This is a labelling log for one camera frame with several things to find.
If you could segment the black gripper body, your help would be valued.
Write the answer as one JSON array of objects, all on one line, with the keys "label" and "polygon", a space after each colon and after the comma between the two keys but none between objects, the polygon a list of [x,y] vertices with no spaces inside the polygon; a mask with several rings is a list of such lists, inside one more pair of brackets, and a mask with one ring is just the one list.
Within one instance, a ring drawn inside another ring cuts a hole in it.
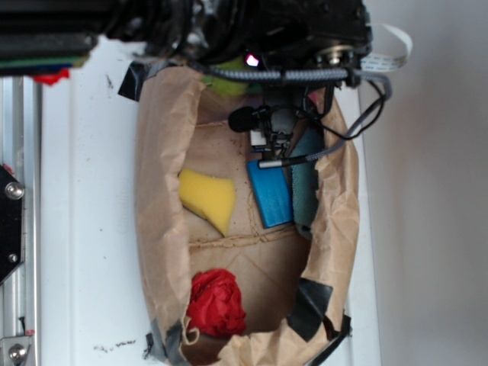
[{"label": "black gripper body", "polygon": [[265,87],[262,105],[252,116],[257,127],[250,132],[254,151],[287,151],[299,120],[305,88]]}]

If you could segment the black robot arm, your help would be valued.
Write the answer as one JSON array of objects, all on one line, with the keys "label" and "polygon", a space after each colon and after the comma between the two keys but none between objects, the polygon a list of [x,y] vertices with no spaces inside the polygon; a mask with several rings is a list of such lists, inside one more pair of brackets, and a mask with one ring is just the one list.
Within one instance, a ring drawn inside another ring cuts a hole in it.
[{"label": "black robot arm", "polygon": [[81,66],[99,37],[141,42],[147,59],[172,59],[222,79],[260,84],[264,105],[235,112],[235,131],[259,129],[284,155],[308,95],[355,85],[371,51],[360,1],[3,1],[2,75],[59,75]]}]

